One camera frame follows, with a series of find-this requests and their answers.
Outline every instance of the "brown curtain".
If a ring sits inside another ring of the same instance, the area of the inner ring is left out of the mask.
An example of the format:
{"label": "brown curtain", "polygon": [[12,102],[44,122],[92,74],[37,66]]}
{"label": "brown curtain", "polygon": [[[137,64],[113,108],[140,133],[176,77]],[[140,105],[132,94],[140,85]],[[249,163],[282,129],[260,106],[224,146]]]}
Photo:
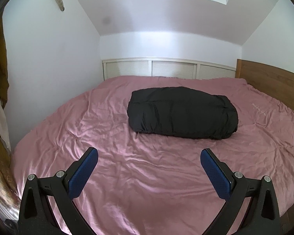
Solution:
{"label": "brown curtain", "polygon": [[[3,35],[2,15],[0,16],[0,101],[2,107],[7,102],[9,87],[5,39]],[[10,170],[10,156],[0,139],[0,204],[11,209],[19,209],[20,199],[16,195],[16,183]]]}

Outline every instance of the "blue gripper pad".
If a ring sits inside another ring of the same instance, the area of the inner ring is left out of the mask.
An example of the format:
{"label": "blue gripper pad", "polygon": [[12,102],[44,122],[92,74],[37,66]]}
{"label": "blue gripper pad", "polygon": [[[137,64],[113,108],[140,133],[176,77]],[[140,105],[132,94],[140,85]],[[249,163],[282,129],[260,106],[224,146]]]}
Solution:
{"label": "blue gripper pad", "polygon": [[231,196],[231,184],[205,149],[200,154],[200,162],[219,198],[228,201]]}
{"label": "blue gripper pad", "polygon": [[80,158],[79,161],[76,161],[76,163],[80,161],[82,162],[80,164],[78,163],[79,167],[68,181],[68,195],[71,200],[80,196],[85,184],[87,183],[87,180],[98,163],[97,149],[93,147],[89,148],[84,155]]}

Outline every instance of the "wooden bed frame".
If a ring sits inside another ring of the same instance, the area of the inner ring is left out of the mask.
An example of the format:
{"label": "wooden bed frame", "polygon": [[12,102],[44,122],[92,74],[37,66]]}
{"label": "wooden bed frame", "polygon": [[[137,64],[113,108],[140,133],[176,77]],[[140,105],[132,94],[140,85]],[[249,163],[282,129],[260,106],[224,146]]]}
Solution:
{"label": "wooden bed frame", "polygon": [[[236,78],[242,78],[259,91],[294,110],[294,73],[258,62],[237,59]],[[281,217],[281,234],[294,226],[294,204]]]}

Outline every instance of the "pink duvet cover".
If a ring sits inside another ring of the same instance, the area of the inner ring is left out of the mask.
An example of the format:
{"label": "pink duvet cover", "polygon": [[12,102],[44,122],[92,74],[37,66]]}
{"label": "pink duvet cover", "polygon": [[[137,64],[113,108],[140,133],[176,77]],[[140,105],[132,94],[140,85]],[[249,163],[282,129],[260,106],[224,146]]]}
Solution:
{"label": "pink duvet cover", "polygon": [[[237,132],[219,141],[136,134],[126,114],[132,91],[165,86],[227,96],[239,115]],[[12,157],[19,194],[29,174],[53,176],[90,146],[98,149],[99,162],[74,202],[98,235],[202,234],[224,204],[200,164],[206,147],[248,178],[271,176],[280,215],[294,203],[294,111],[244,79],[106,80],[61,106],[19,142]],[[69,233],[58,209],[54,212]],[[231,232],[239,223],[237,218]]]}

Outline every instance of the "ceiling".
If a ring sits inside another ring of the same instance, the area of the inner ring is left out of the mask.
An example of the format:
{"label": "ceiling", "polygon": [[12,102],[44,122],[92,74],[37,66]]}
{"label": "ceiling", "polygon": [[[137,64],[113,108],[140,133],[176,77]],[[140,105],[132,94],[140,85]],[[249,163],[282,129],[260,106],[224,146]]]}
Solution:
{"label": "ceiling", "polygon": [[100,35],[136,31],[200,34],[244,44],[278,0],[78,0]]}

